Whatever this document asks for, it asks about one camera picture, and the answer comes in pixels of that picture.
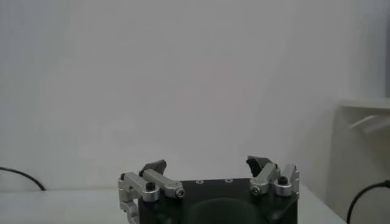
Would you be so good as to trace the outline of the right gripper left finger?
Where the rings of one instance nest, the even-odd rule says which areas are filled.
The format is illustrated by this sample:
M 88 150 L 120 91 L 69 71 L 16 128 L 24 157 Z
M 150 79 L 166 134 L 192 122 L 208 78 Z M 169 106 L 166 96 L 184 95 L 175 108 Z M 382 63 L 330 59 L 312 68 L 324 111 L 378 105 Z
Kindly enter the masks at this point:
M 166 166 L 166 161 L 161 159 L 146 164 L 138 173 L 122 173 L 118 178 L 119 201 L 127 203 L 142 199 L 153 203 L 158 201 L 161 195 L 183 199 L 185 197 L 183 183 L 164 176 Z

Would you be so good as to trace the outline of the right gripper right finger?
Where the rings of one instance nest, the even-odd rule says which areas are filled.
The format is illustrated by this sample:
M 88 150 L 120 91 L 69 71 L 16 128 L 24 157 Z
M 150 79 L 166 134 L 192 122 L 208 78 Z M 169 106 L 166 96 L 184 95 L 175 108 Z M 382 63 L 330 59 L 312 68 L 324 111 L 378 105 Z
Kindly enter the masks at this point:
M 278 197 L 299 195 L 300 172 L 294 164 L 287 164 L 283 169 L 269 158 L 248 156 L 246 163 L 252 178 L 249 189 L 252 195 L 259 196 L 272 192 Z

